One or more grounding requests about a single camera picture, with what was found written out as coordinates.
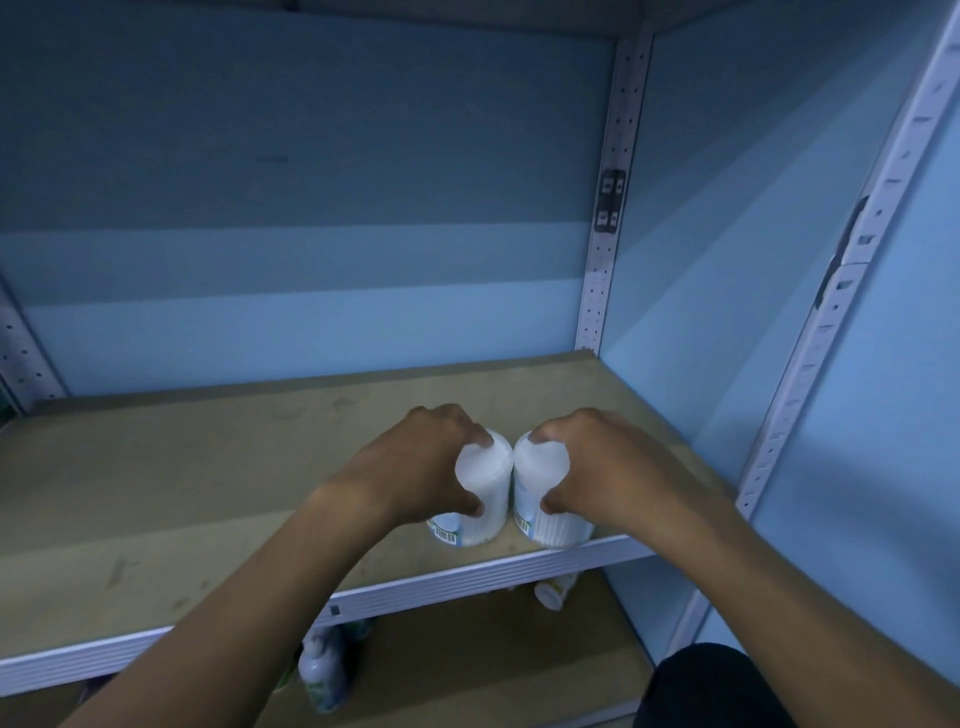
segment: light blue wall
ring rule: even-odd
[[[754,0],[655,40],[602,357],[731,483],[942,7]],[[692,588],[608,574],[658,658]]]
[[[755,516],[787,558],[960,684],[960,103]],[[735,643],[715,614],[702,641]]]
[[[573,346],[607,41],[0,4],[0,275],[74,394]]]

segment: perforated metal post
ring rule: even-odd
[[[580,299],[580,317],[574,344],[575,349],[590,349],[597,355],[600,354],[600,339],[607,315],[607,298],[610,295],[616,245],[620,239],[652,45],[653,32],[650,25],[644,23],[639,34],[624,38],[616,46],[607,131],[600,157],[587,271],[584,274],[584,291]]]
[[[958,80],[960,2],[955,3],[950,11],[925,67],[884,142],[760,426],[740,478],[736,501],[737,508],[747,519],[754,513]],[[695,592],[686,604],[665,657],[696,639],[708,610],[707,598]]]
[[[29,414],[40,401],[66,397],[60,379],[2,281],[0,379],[20,414]]]

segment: barcode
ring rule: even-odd
[[[530,535],[530,523],[521,518],[519,513],[514,513],[514,521],[516,521],[516,527],[523,531],[524,536]]]
[[[448,544],[452,544],[453,546],[457,545],[457,534],[451,533],[450,531],[444,531],[432,521],[430,522],[430,530],[433,531],[433,535],[441,541],[446,541]]]

